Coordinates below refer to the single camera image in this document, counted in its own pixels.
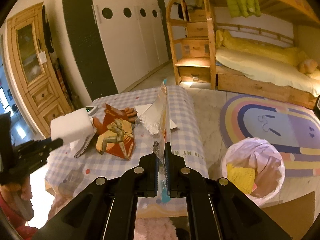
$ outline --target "person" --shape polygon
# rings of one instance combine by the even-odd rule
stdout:
[[[21,191],[21,199],[30,201],[32,198],[32,192],[29,176],[26,177],[21,185],[17,183],[8,183],[0,186],[0,207],[8,218],[9,222],[16,229],[17,233],[24,240],[30,240],[38,231],[38,228],[25,226],[26,220],[22,217],[12,196],[12,192],[18,191]]]

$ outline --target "rainbow rug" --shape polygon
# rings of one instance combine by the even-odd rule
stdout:
[[[226,147],[247,137],[271,143],[282,155],[286,177],[320,175],[320,121],[302,106],[239,95],[220,113]]]

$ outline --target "bunk bed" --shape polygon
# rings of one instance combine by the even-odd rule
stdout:
[[[320,21],[306,0],[259,0],[261,13],[293,24],[293,37],[247,25],[216,22],[214,7],[227,7],[226,0],[204,0],[203,7],[195,10],[187,10],[185,1],[180,0],[184,19],[173,19],[172,6],[177,1],[170,0],[166,12],[176,84],[181,81],[207,82],[211,84],[211,89],[256,95],[314,108],[317,93],[300,90],[299,86],[294,88],[253,80],[241,71],[216,65],[215,34],[218,29],[268,37],[275,41],[273,44],[283,48],[298,46],[298,25],[320,28]],[[185,27],[186,37],[174,39],[174,26]],[[268,44],[258,39],[256,42]],[[182,58],[177,58],[177,44],[181,44]]]

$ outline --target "glass cabinet door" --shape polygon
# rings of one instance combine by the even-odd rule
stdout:
[[[18,51],[27,83],[43,73],[37,57],[34,36],[32,24],[17,30]]]

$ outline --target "plastic bag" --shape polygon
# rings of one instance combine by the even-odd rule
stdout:
[[[170,141],[167,87],[162,82],[154,103],[135,121],[134,136],[145,143],[164,165],[164,145]]]
[[[231,145],[221,162],[222,176],[227,178],[227,164],[235,167],[253,168],[257,188],[247,195],[261,206],[276,196],[284,182],[285,167],[280,153],[268,141],[246,138]]]

